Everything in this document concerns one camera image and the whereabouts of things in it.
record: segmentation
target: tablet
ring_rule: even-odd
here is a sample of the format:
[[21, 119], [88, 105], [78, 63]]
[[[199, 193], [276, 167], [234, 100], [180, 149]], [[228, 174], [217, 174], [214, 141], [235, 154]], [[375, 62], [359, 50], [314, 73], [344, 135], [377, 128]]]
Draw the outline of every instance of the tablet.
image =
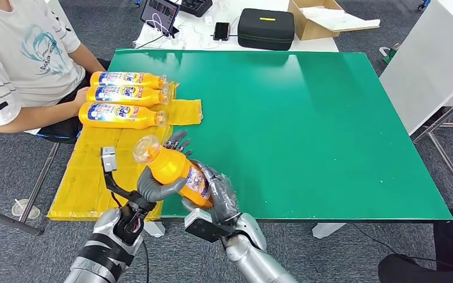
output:
[[[178, 12], [179, 5], [170, 0], [146, 0], [140, 19], [151, 27], [156, 27], [162, 33], [167, 34], [172, 32]], [[159, 24], [155, 24], [155, 22], [159, 22], [159, 18], [163, 28]]]

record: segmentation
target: gray carpet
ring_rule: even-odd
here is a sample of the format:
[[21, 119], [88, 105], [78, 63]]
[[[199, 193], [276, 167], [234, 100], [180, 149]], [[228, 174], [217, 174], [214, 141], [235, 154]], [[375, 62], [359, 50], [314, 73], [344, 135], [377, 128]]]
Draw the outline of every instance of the gray carpet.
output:
[[[141, 29], [129, 0], [61, 0], [78, 36], [96, 56], [110, 58], [116, 47], [130, 47]], [[382, 27], [343, 33], [336, 39], [342, 51], [366, 52], [376, 72], [385, 65], [378, 48], [405, 38], [419, 17], [417, 0], [342, 0], [344, 9], [365, 19], [380, 18]], [[453, 158], [453, 129], [437, 132]], [[51, 143], [28, 134], [0, 134], [0, 212], [10, 214], [14, 198], [29, 195]], [[53, 163], [37, 206], [49, 208], [64, 173], [72, 146], [62, 145]], [[446, 203], [453, 208], [453, 177], [429, 140], [418, 150]], [[84, 245], [93, 222], [52, 222], [42, 216], [32, 222], [45, 228], [40, 237], [28, 236], [0, 225], [0, 282], [62, 282], [70, 264]], [[226, 261], [218, 243], [209, 244], [184, 233], [181, 223], [165, 223], [160, 239], [147, 237], [150, 281], [159, 282], [243, 282]], [[311, 223], [262, 223], [269, 252], [300, 282], [378, 282], [376, 267], [389, 251], [352, 225], [331, 236], [312, 237]], [[429, 224], [360, 224], [370, 236], [385, 241], [398, 252], [434, 257]], [[120, 282], [144, 282], [143, 254]]]

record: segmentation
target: metal frame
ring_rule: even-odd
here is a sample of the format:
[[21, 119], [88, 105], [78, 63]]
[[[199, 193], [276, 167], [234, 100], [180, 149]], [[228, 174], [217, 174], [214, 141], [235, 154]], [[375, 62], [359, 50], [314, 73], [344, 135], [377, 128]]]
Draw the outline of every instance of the metal frame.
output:
[[438, 139], [435, 137], [434, 131], [438, 127], [452, 127], [453, 128], [453, 123], [445, 123], [451, 116], [453, 115], [453, 107], [449, 109], [446, 113], [444, 113], [437, 121], [433, 122], [428, 128], [426, 128], [418, 137], [414, 139], [414, 143], [418, 144], [424, 137], [428, 136], [433, 144], [435, 144], [436, 149], [440, 154], [442, 155], [442, 158], [444, 159], [445, 163], [447, 166], [449, 166], [449, 169], [451, 170], [453, 174], [453, 163], [447, 153], [445, 152], [444, 148], [438, 141]]
[[27, 219], [28, 215], [30, 214], [30, 210], [32, 209], [35, 200], [37, 199], [37, 195], [39, 194], [39, 191], [41, 190], [42, 184], [44, 183], [44, 179], [46, 178], [46, 175], [48, 171], [50, 170], [51, 164], [58, 152], [58, 147], [60, 146], [59, 143], [54, 143], [53, 147], [51, 148], [51, 151], [46, 159], [46, 162], [44, 163], [41, 173], [39, 174], [39, 178], [35, 182], [34, 188], [32, 188], [32, 193], [30, 194], [30, 197], [28, 198], [28, 203], [25, 206], [23, 214], [20, 216], [18, 220], [7, 217], [6, 215], [3, 215], [0, 213], [0, 223], [4, 224], [6, 226], [12, 227], [12, 228], [17, 228], [19, 230], [22, 230], [23, 232], [32, 234], [34, 236], [40, 236], [44, 232], [44, 230], [41, 230], [39, 228], [33, 227], [29, 224], [27, 224]]

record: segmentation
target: smartphone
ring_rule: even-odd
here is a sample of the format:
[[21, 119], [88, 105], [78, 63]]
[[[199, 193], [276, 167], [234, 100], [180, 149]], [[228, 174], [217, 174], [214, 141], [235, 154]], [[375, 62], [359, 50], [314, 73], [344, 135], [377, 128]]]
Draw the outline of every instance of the smartphone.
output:
[[217, 22], [214, 28], [213, 40], [227, 41], [230, 34], [230, 23]]

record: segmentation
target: green board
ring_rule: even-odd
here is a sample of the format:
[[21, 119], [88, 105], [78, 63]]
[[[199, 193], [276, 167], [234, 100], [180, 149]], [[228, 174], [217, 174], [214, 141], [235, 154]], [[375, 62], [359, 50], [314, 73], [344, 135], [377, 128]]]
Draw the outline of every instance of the green board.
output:
[[[365, 54], [117, 50], [110, 71], [202, 99], [202, 123], [175, 131], [258, 219], [452, 219]], [[165, 199], [163, 218], [186, 214]]]

